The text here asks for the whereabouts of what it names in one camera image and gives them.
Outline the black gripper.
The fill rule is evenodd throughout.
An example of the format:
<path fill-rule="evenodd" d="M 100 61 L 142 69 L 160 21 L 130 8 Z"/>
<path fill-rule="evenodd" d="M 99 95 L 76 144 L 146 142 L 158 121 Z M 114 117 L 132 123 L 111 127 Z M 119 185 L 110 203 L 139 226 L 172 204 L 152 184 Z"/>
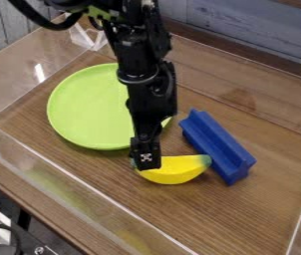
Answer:
<path fill-rule="evenodd" d="M 131 158 L 138 170 L 160 168 L 162 122 L 176 114 L 176 81 L 172 62 L 119 62 L 119 82 L 127 87 L 132 118 Z"/>

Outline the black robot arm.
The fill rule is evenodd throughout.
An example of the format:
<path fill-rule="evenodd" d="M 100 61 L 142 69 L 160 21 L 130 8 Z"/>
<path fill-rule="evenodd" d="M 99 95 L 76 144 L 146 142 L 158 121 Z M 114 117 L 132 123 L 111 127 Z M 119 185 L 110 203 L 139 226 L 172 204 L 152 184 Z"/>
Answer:
<path fill-rule="evenodd" d="M 40 27 L 63 31 L 82 17 L 107 36 L 118 59 L 118 80 L 127 86 L 127 108 L 135 136 L 130 155 L 139 170 L 160 168 L 160 123 L 176 114 L 176 82 L 171 50 L 158 0 L 40 0 L 68 14 L 65 20 L 48 20 L 27 2 L 8 0 L 15 9 Z"/>

